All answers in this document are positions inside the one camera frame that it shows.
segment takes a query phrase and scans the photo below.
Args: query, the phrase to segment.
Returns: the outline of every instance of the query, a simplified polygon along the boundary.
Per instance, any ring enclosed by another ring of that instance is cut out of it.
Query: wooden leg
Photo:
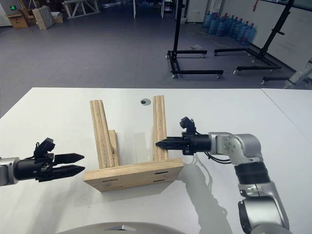
[[[97,145],[98,166],[100,168],[114,167],[114,148],[110,141],[103,102],[92,100],[90,105]]]
[[[168,151],[155,144],[167,138],[164,96],[153,97],[153,161],[168,159]]]

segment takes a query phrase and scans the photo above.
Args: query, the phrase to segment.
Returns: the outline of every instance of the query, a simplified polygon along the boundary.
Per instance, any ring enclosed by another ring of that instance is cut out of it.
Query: cable
[[[210,153],[208,152],[204,152],[205,155],[208,156],[208,159],[212,159],[213,161],[220,163],[220,164],[231,164],[231,161],[229,159],[219,159],[217,157],[212,156]]]
[[[218,43],[216,43],[214,40],[211,40],[211,41],[212,41],[214,44],[218,45],[218,46],[222,46],[222,47],[225,47],[225,48],[229,48],[229,46],[218,44]]]

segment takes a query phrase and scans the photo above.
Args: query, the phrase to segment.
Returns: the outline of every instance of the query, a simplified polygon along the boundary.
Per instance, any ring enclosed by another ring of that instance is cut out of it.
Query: wooden board
[[[155,143],[167,138],[164,96],[153,97],[153,161],[168,159],[168,151],[159,148]]]
[[[100,192],[174,181],[183,168],[180,158],[86,171],[83,180]]]

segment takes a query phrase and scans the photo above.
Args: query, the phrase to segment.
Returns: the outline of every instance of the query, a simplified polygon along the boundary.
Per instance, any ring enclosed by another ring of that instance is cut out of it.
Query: tiled floor
[[[179,48],[200,45],[206,58],[181,58],[182,69],[224,70],[224,75],[184,75],[172,79],[166,51],[173,48],[175,20],[160,18],[159,9],[131,6],[65,21],[47,31],[0,29],[0,117],[32,87],[105,88],[261,88],[269,71],[232,74],[238,65],[252,65],[245,53],[213,56],[215,48],[240,47],[233,39],[211,37],[201,25],[182,25]],[[280,76],[291,72],[274,71]],[[268,83],[281,88],[282,82]]]

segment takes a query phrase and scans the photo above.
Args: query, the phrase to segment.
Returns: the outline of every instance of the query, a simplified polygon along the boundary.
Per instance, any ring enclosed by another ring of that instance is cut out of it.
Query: white table
[[[31,156],[35,143],[50,137],[55,154],[82,154],[85,159],[77,165],[97,168],[89,100],[102,99],[109,129],[117,133],[121,164],[148,161],[153,110],[140,100],[154,95],[165,96],[168,136],[180,135],[184,116],[194,118],[201,133],[257,136],[291,230],[310,232],[311,144],[261,90],[33,88],[0,119],[1,157]],[[180,151],[169,152],[178,156]],[[101,194],[82,181],[81,173],[0,187],[0,233],[53,234],[94,223],[139,221],[187,234],[242,234],[237,208],[242,198],[233,166],[198,157],[202,165],[183,156],[185,167],[171,184]]]
[[[263,89],[312,143],[312,90]]]

